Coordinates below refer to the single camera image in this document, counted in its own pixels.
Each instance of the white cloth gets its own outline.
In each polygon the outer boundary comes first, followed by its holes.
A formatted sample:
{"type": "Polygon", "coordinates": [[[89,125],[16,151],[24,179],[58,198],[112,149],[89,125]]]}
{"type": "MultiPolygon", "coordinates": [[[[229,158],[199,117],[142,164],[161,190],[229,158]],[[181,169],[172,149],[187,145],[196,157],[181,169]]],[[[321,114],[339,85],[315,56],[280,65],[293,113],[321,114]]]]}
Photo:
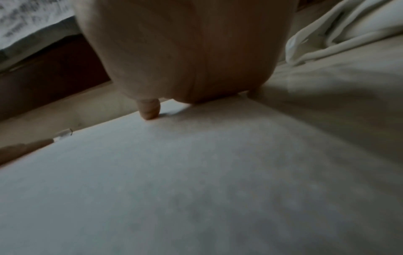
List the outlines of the white cloth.
{"type": "Polygon", "coordinates": [[[286,61],[298,65],[403,32],[403,0],[344,0],[289,39],[286,61]]]}

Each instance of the palm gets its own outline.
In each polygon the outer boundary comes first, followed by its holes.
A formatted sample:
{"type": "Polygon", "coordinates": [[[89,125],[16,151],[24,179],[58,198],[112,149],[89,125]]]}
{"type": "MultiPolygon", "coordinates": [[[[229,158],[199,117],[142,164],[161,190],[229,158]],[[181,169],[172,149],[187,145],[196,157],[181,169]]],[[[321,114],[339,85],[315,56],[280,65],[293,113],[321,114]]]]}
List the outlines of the palm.
{"type": "Polygon", "coordinates": [[[261,85],[273,71],[295,0],[73,3],[111,79],[147,112],[161,97],[194,103],[261,85]]]}

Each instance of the brown object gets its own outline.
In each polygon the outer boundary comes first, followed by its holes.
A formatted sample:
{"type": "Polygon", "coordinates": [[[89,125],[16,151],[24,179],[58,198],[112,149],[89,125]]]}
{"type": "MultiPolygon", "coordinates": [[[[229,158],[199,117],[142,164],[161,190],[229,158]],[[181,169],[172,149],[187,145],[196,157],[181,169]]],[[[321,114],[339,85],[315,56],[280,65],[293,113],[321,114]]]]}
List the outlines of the brown object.
{"type": "Polygon", "coordinates": [[[0,148],[0,166],[52,143],[53,139],[45,139],[28,144],[21,143],[0,148]]]}
{"type": "Polygon", "coordinates": [[[66,38],[0,74],[0,121],[109,80],[82,35],[66,38]]]}

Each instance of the human hand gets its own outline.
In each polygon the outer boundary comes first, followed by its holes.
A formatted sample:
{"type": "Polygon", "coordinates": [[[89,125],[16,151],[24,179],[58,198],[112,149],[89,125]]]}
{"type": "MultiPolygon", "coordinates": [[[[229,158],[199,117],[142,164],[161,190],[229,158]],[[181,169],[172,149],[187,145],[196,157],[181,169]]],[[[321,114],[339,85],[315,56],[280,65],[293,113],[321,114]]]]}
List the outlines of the human hand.
{"type": "Polygon", "coordinates": [[[197,103],[262,85],[296,0],[73,0],[104,67],[144,119],[158,98],[197,103]]]}

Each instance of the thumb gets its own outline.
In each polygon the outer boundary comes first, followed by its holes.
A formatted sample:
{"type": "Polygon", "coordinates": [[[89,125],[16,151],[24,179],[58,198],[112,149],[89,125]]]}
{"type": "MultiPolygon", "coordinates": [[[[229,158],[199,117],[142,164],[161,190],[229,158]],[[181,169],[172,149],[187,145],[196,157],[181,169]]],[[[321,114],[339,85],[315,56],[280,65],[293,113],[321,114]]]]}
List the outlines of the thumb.
{"type": "Polygon", "coordinates": [[[160,101],[158,99],[136,100],[140,115],[145,120],[151,120],[160,114],[160,101]]]}

